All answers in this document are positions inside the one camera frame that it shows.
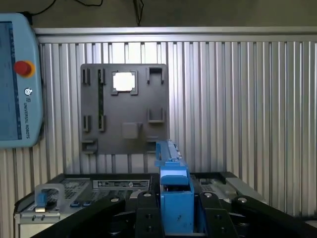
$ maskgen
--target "touchscreen display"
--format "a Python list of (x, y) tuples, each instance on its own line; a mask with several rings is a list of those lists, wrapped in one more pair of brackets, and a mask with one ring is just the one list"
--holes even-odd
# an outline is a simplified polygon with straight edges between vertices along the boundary
[(11, 22), (0, 22), (0, 140), (20, 140), (21, 118)]

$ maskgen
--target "control panel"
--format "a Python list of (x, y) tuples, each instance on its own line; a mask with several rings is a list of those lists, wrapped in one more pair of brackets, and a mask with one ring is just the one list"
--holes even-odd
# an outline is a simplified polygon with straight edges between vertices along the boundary
[(36, 144), (43, 120), (39, 48), (27, 19), (0, 14), (0, 148)]

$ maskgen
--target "rectangular cutout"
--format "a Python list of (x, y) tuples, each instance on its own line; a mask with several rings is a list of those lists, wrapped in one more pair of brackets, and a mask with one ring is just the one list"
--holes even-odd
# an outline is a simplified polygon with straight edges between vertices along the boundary
[(163, 69), (160, 67), (150, 67), (148, 68), (147, 72), (147, 83), (149, 84), (150, 81), (154, 80), (160, 80), (160, 83), (164, 83), (164, 78), (163, 78)]
[(90, 69), (83, 69), (82, 71), (82, 83), (90, 86)]
[(156, 152), (156, 141), (147, 141), (147, 152), (153, 154)]
[(106, 130), (106, 116), (99, 115), (99, 131), (104, 132)]
[(83, 131), (88, 133), (91, 130), (91, 116), (83, 116)]
[(164, 123), (165, 122), (165, 111), (163, 108), (160, 110), (160, 115), (155, 114), (153, 110), (148, 109), (148, 123), (154, 124), (154, 123)]
[(95, 154), (98, 150), (98, 143), (97, 140), (84, 140), (81, 143), (82, 145), (82, 151), (85, 154)]
[(100, 132), (105, 131), (103, 75), (101, 69), (98, 69), (98, 129)]

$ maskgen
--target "screw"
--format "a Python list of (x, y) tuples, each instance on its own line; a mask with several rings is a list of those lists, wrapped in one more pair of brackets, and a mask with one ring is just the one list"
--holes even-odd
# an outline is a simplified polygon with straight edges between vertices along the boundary
[(205, 193), (205, 196), (206, 196), (206, 197), (212, 197), (212, 194), (211, 194), (210, 192), (206, 192), (206, 193)]
[(239, 202), (242, 202), (242, 203), (246, 203), (246, 202), (247, 202), (247, 199), (244, 198), (244, 197), (240, 197), (240, 198), (238, 198), (238, 201), (239, 201)]

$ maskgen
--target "blue button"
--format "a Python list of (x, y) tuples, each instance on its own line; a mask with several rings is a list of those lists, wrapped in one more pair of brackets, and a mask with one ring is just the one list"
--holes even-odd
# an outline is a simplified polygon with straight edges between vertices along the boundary
[(37, 197), (37, 206), (38, 207), (46, 207), (47, 202), (48, 202), (47, 194), (44, 192), (39, 193), (39, 195)]
[(77, 201), (74, 201), (73, 203), (70, 204), (70, 207), (79, 207), (80, 203)]
[(91, 205), (91, 201), (84, 202), (83, 207), (88, 207)]

